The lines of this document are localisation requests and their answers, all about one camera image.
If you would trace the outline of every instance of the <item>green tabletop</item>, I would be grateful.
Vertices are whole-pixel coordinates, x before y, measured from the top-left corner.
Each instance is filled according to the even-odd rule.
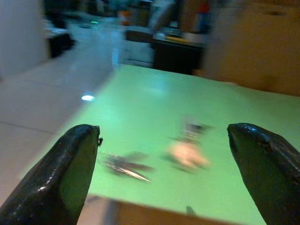
[[[230,123],[248,122],[285,137],[300,149],[300,97],[251,90],[223,82],[149,68],[122,66],[61,129],[77,124],[99,125],[102,151],[149,155],[142,172],[150,182],[115,175],[96,163],[89,193],[160,209],[243,225],[265,224],[241,179],[227,136]],[[182,118],[191,116],[212,128],[200,139],[209,169],[179,170],[167,160],[171,137],[178,137]],[[48,151],[54,138],[44,149]]]

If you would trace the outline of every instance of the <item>tile floor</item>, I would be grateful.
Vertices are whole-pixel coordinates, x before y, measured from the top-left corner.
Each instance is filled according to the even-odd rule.
[[[70,22],[77,41],[62,56],[0,81],[0,205],[18,173],[82,104],[81,96],[105,85],[124,62],[124,27],[113,18],[90,17],[91,29]],[[78,224],[104,224],[108,200],[87,201]]]

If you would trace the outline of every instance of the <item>wall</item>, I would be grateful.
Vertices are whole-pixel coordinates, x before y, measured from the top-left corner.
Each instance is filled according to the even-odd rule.
[[[48,59],[39,0],[0,0],[0,71],[2,78]]]

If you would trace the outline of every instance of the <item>cardboard box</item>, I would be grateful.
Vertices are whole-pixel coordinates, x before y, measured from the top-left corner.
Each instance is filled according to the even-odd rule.
[[[211,36],[204,77],[300,96],[299,10],[257,2],[224,9]]]

